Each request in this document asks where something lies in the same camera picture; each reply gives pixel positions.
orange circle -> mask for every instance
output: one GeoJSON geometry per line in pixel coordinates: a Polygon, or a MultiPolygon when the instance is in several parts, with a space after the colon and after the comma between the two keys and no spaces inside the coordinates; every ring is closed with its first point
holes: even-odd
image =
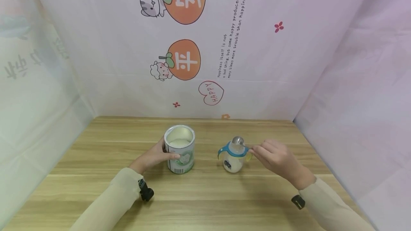
{"type": "Polygon", "coordinates": [[[203,13],[204,5],[206,0],[200,0],[200,7],[198,6],[198,0],[194,0],[194,3],[188,2],[188,7],[186,7],[186,0],[173,0],[171,4],[166,6],[168,13],[171,17],[182,25],[189,25],[200,18],[201,13],[203,13]],[[184,6],[177,6],[177,4],[183,3],[184,6]]]}
{"type": "Polygon", "coordinates": [[[174,61],[174,67],[168,69],[170,69],[170,72],[176,78],[180,80],[190,80],[200,71],[200,50],[198,50],[197,45],[191,40],[183,39],[174,42],[168,49],[168,52],[172,53],[173,56],[171,56],[171,58],[174,61]],[[195,61],[196,63],[188,64],[188,60],[195,61]]]}

formula can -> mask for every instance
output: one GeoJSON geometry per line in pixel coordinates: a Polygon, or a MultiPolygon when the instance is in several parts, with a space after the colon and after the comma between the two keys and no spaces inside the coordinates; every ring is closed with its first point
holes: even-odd
{"type": "Polygon", "coordinates": [[[194,165],[194,130],[186,125],[175,125],[164,134],[166,151],[180,155],[178,160],[168,160],[171,172],[183,174],[189,172],[194,165]]]}

pink backdrop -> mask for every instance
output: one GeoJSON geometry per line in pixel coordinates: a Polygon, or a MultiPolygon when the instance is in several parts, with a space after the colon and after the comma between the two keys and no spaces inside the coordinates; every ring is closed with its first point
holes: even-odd
{"type": "Polygon", "coordinates": [[[378,230],[411,226],[411,0],[365,0],[295,122],[378,230]]]}

sleeve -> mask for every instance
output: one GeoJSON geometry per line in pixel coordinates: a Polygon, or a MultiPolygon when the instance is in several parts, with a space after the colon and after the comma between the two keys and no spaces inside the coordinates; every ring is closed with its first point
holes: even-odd
{"type": "Polygon", "coordinates": [[[109,231],[140,196],[142,175],[124,168],[108,188],[78,218],[70,231],[109,231]]]}
{"type": "Polygon", "coordinates": [[[300,191],[305,207],[326,231],[374,231],[323,180],[300,191]]]}

backdrop wall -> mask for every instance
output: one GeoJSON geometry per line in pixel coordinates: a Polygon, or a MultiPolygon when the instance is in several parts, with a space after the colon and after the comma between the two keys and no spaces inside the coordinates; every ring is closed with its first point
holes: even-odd
{"type": "Polygon", "coordinates": [[[409,1],[0,0],[0,228],[95,116],[298,113],[376,227],[407,230],[409,1]]]}
{"type": "Polygon", "coordinates": [[[293,120],[363,0],[41,1],[98,115],[293,120]]]}
{"type": "Polygon", "coordinates": [[[379,230],[411,219],[411,0],[365,0],[295,122],[379,230]]]}
{"type": "Polygon", "coordinates": [[[36,0],[0,0],[0,229],[87,124],[90,108],[36,0]]]}

